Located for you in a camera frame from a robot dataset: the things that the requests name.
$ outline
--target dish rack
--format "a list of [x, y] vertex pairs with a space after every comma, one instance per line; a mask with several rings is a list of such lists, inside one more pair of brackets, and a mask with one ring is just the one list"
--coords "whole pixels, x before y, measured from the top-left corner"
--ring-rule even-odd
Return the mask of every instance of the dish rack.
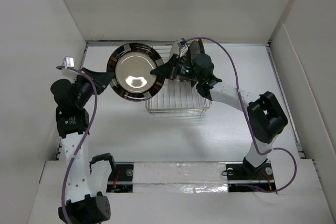
[[[170, 46], [153, 47], [164, 62], [169, 60]], [[211, 101], [199, 95], [190, 82], [165, 80], [157, 95], [145, 101], [145, 107], [151, 115], [199, 116], [211, 106]]]

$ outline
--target metal wire rack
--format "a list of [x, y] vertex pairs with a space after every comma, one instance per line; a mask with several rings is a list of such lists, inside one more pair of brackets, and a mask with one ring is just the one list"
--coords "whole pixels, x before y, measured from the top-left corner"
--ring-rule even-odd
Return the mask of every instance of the metal wire rack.
[[[169, 60], [170, 46], [156, 46], [154, 49], [164, 62]], [[196, 116], [204, 114], [210, 106], [211, 101], [201, 97], [190, 82], [179, 80], [166, 80], [159, 93], [145, 101], [145, 107], [152, 115]]]

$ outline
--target white wall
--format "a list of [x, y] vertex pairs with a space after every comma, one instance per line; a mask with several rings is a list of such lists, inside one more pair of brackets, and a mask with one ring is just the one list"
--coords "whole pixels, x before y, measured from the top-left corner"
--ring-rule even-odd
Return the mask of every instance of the white wall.
[[303, 150], [336, 216], [336, 2], [295, 0], [271, 48]]
[[50, 85], [85, 41], [62, 0], [0, 0], [0, 219], [27, 223], [57, 144]]
[[65, 0], [87, 40], [267, 42], [288, 0]]

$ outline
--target plate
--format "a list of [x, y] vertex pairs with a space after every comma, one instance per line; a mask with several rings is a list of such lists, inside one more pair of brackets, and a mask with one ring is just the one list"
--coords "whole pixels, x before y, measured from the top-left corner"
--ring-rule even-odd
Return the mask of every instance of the plate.
[[162, 88], [164, 78], [150, 74], [163, 64], [154, 48], [141, 43], [118, 47], [110, 56], [107, 71], [115, 73], [110, 85], [122, 98], [140, 102], [155, 96]]

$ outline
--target rack wire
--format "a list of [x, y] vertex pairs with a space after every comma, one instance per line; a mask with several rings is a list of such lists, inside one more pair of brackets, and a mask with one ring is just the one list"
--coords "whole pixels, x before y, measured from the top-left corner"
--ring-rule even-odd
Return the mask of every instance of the rack wire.
[[[156, 46], [164, 62], [169, 60], [170, 46]], [[157, 95], [145, 101], [145, 107], [152, 115], [197, 116], [203, 115], [211, 106], [211, 101], [199, 95], [195, 87], [187, 81], [165, 80]]]

